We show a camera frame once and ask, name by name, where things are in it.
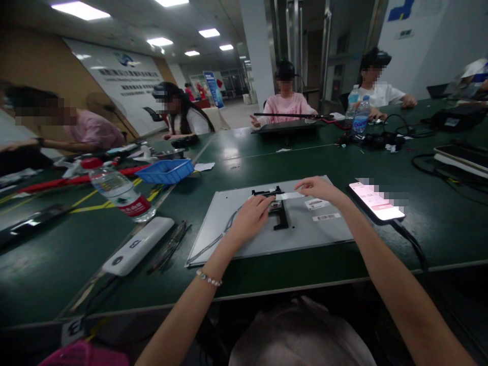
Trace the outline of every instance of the hand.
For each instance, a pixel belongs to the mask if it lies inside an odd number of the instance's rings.
[[[368,117],[370,121],[376,121],[377,119],[385,120],[387,118],[388,118],[388,114],[380,112],[379,109],[375,107],[371,107],[371,113],[370,116]]]
[[[296,184],[295,190],[299,188],[301,194],[329,201],[333,205],[348,199],[341,190],[318,176],[302,179]]]
[[[251,117],[251,123],[254,127],[256,127],[256,128],[261,127],[261,123],[258,121],[258,119],[256,117],[254,117],[253,115],[250,115],[249,117]]]
[[[35,138],[31,138],[27,141],[17,141],[17,142],[11,143],[9,145],[2,146],[2,147],[0,147],[0,153],[3,153],[4,151],[15,151],[19,147],[25,147],[25,146],[40,147],[39,141],[36,140]]]
[[[240,209],[227,235],[231,235],[239,246],[253,238],[268,220],[268,206],[274,200],[274,196],[251,197]]]
[[[402,108],[413,108],[417,105],[417,100],[409,94],[405,94],[402,100],[403,100]]]

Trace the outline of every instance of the smartphone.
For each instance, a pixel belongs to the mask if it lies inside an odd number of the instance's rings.
[[[448,158],[470,165],[478,170],[488,172],[488,157],[456,145],[435,147],[434,151]]]
[[[361,182],[351,183],[349,187],[360,198],[371,212],[381,221],[402,219],[405,214],[392,206],[388,200],[374,191],[374,186],[365,186]]]

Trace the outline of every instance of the bracelet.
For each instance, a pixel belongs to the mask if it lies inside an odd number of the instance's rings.
[[[197,276],[200,277],[202,280],[206,280],[208,283],[214,285],[215,287],[221,287],[222,286],[222,281],[217,281],[217,280],[211,279],[209,276],[207,276],[201,270],[197,271]]]

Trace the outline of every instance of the wall sign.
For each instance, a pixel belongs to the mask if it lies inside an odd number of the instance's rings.
[[[139,135],[163,127],[161,122],[153,122],[143,109],[161,110],[151,92],[163,77],[151,57],[66,38],[63,40]]]
[[[220,93],[214,73],[212,71],[204,71],[203,75],[207,81],[208,88],[210,89],[213,101],[215,102],[215,106],[219,109],[224,108],[224,101],[222,100],[222,94]]]

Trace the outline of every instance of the blue tray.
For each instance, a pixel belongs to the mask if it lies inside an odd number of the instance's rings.
[[[194,170],[190,159],[161,160],[139,170],[136,175],[146,183],[171,185],[178,183]]]

